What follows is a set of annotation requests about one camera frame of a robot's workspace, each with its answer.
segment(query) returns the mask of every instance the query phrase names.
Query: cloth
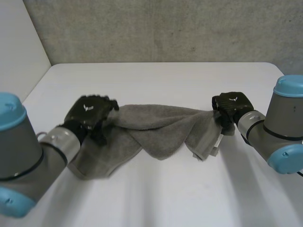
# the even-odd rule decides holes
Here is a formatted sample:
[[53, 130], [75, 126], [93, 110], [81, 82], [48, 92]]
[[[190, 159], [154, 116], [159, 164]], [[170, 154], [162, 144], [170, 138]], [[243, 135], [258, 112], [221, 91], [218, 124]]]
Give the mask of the cloth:
[[[164, 160], [184, 142], [193, 156], [205, 160], [216, 156], [214, 148], [222, 132], [216, 111], [201, 111], [166, 105], [125, 105], [112, 111], [104, 123], [107, 145], [97, 145], [89, 136], [68, 168], [80, 179], [108, 177], [117, 167], [144, 149]], [[235, 128], [225, 129], [233, 135]]]

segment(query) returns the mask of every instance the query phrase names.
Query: black ring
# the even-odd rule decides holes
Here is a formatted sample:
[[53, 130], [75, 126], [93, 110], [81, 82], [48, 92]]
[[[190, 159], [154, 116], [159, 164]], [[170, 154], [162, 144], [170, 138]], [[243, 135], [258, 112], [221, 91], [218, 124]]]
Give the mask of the black ring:
[[16, 176], [9, 176], [9, 177], [5, 177], [5, 178], [0, 178], [0, 181], [11, 181], [11, 180], [15, 180], [15, 179], [17, 179], [19, 177], [22, 177], [22, 176], [24, 176], [26, 174], [29, 174], [30, 172], [32, 172], [33, 170], [35, 170], [41, 164], [41, 162], [43, 161], [43, 159], [44, 159], [44, 152], [42, 150], [41, 157], [39, 158], [39, 160], [32, 167], [30, 167], [29, 169], [23, 171], [22, 173], [20, 173], [20, 174], [18, 174]]
[[283, 140], [289, 140], [289, 141], [300, 141], [300, 140], [303, 140], [303, 136], [301, 137], [291, 137], [291, 136], [282, 136], [280, 134], [277, 134], [271, 130], [269, 130], [265, 125], [263, 125], [263, 129], [265, 132], [267, 132], [268, 134], [274, 136], [274, 137], [277, 137], [279, 139], [283, 139]]
[[258, 122], [255, 122], [255, 123], [253, 123], [253, 124], [250, 126], [250, 128], [247, 130], [247, 133], [246, 133], [246, 139], [247, 139], [247, 141], [248, 141], [248, 135], [250, 134], [250, 131], [252, 130], [252, 128], [255, 127], [257, 124], [260, 124], [260, 123], [262, 123], [262, 122], [264, 122], [264, 120], [260, 120], [260, 121], [258, 121]]
[[50, 143], [40, 142], [40, 144], [43, 144], [44, 146], [50, 147], [50, 148], [54, 149], [55, 151], [57, 151], [58, 154], [63, 159], [63, 161], [65, 163], [65, 166], [67, 166], [67, 164], [68, 164], [67, 158], [66, 158], [65, 154], [60, 149], [58, 149], [57, 147], [55, 147], [54, 145], [52, 145]]

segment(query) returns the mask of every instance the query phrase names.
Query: robotic arm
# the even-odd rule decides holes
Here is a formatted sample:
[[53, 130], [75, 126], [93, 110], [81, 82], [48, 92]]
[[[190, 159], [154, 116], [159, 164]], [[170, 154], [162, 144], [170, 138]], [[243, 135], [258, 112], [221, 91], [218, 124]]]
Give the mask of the robotic arm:
[[38, 142], [20, 100], [0, 93], [0, 214], [25, 216], [76, 156], [86, 136], [106, 144], [101, 127], [112, 109], [119, 110], [116, 100], [83, 96], [64, 123]]
[[278, 79], [266, 117], [241, 92], [213, 97], [221, 125], [236, 123], [243, 139], [280, 174], [303, 169], [303, 76]]

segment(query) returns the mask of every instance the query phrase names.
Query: white table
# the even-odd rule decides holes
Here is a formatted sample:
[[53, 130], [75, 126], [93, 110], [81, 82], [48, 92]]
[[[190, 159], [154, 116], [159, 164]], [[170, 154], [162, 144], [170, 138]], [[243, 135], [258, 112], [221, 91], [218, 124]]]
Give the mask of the white table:
[[[24, 102], [36, 132], [61, 123], [83, 94], [125, 104], [211, 110], [211, 98], [242, 91], [266, 114], [283, 74], [269, 63], [98, 63], [51, 67]], [[303, 178], [279, 175], [236, 131], [217, 157], [186, 147], [158, 161], [140, 152], [109, 179], [81, 181], [66, 169], [28, 216], [1, 227], [298, 227]]]

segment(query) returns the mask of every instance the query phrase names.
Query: towel tag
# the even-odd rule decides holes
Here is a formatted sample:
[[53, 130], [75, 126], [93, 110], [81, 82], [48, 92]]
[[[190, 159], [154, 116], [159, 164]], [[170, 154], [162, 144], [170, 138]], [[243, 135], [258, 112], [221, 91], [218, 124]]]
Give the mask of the towel tag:
[[220, 144], [222, 138], [223, 138], [223, 135], [220, 134], [219, 137], [218, 137], [218, 139], [217, 139], [217, 142], [214, 144], [214, 147], [215, 147], [215, 148], [217, 148], [217, 147], [219, 146], [219, 144]]

